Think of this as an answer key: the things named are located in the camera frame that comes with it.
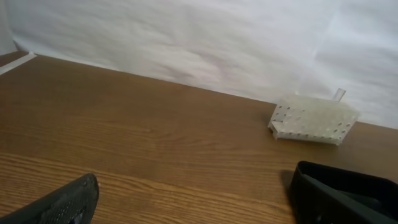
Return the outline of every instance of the white basket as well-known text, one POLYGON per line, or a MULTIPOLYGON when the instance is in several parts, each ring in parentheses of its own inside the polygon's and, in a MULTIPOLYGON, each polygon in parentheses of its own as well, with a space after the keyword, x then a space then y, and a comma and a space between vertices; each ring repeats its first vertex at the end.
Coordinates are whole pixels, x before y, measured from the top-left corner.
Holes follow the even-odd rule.
POLYGON ((346 103, 292 95, 276 106, 268 127, 275 138, 339 145, 358 116, 346 103))

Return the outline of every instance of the table top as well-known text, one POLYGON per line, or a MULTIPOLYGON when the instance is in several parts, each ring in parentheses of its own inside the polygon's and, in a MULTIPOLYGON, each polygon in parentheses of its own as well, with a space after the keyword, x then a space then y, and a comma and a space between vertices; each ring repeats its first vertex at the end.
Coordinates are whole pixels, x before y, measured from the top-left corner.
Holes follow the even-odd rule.
POLYGON ((275 140, 274 104, 38 56, 0 76, 0 216, 93 172, 93 223, 294 223, 306 160, 398 181, 398 130, 275 140))

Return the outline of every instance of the wrinkled white paper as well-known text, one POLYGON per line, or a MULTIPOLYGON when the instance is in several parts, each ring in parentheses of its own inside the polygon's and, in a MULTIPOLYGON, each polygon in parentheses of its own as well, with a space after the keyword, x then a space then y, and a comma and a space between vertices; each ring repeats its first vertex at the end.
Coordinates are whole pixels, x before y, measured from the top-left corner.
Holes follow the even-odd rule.
MULTIPOLYGON (((336 60, 342 54, 339 49, 349 43, 366 51, 338 27, 339 20, 355 25, 363 16, 376 16, 380 17, 376 23, 384 24, 384 16, 394 18, 369 12, 370 0, 363 8, 352 8, 355 14, 347 17, 352 13, 346 10, 350 4, 348 0, 12 0, 8 11, 14 40, 37 54, 273 103, 288 93, 331 98, 337 88, 346 88, 345 100, 362 112, 363 121, 398 128, 398 119, 387 122, 386 115, 390 118, 392 113, 384 112, 387 104, 379 101, 390 84, 361 81, 376 76, 366 70, 374 62, 363 61, 364 72, 358 63, 351 66, 347 59, 336 60), (370 88, 377 96, 364 99, 359 93, 370 88)), ((372 41, 366 48, 377 45, 372 41)), ((351 49, 344 56, 354 60, 358 51, 351 49)), ((391 60, 389 54, 380 54, 391 60)), ((393 72, 388 67, 379 75, 391 77, 393 72)))
POLYGON ((6 5, 0 0, 0 55, 16 51, 17 48, 12 41, 12 35, 8 26, 6 5))

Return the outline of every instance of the white paper sheet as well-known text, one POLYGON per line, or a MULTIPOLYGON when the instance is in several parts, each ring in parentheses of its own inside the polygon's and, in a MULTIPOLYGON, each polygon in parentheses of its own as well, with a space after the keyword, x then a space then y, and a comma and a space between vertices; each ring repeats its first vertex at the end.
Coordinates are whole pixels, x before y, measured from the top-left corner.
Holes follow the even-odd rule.
MULTIPOLYGON (((380 102, 386 91, 394 92, 388 81, 396 81, 396 50, 368 52, 367 44, 378 46, 372 37, 359 45, 353 37, 362 33, 339 28, 345 20, 358 26, 368 16, 377 17, 375 26, 390 26, 394 18, 373 12, 376 3, 370 0, 357 2, 361 7, 351 2, 12 0, 8 11, 15 41, 37 54, 274 103, 287 93, 331 98, 346 88, 346 101, 362 112, 363 121, 398 128, 398 119, 385 113, 387 106, 398 109, 396 102, 380 102), (361 62, 360 51, 390 60, 382 76, 391 79, 376 85, 369 70, 375 62, 361 62), (365 71, 357 70, 361 63, 365 71), (369 87, 375 95, 365 99, 369 87)), ((397 37, 381 35, 389 42, 397 37)))
POLYGON ((16 51, 12 35, 8 26, 5 0, 0 0, 0 55, 16 51))

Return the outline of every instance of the white tape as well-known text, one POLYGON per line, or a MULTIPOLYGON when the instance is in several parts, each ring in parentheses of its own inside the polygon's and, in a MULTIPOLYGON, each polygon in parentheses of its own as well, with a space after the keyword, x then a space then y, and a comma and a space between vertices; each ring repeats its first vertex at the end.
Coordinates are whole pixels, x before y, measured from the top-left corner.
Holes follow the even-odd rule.
POLYGON ((3 73, 6 73, 6 72, 8 72, 8 71, 10 71, 10 70, 13 69, 13 68, 18 67, 19 65, 22 65, 23 63, 29 61, 30 59, 32 59, 32 58, 34 58, 34 57, 36 57, 36 55, 33 54, 33 52, 29 52, 29 54, 27 54, 27 55, 25 55, 25 56, 23 56, 23 57, 21 57, 21 58, 15 60, 15 61, 13 61, 13 62, 8 63, 8 64, 5 65, 5 66, 0 67, 0 75, 2 75, 3 73))

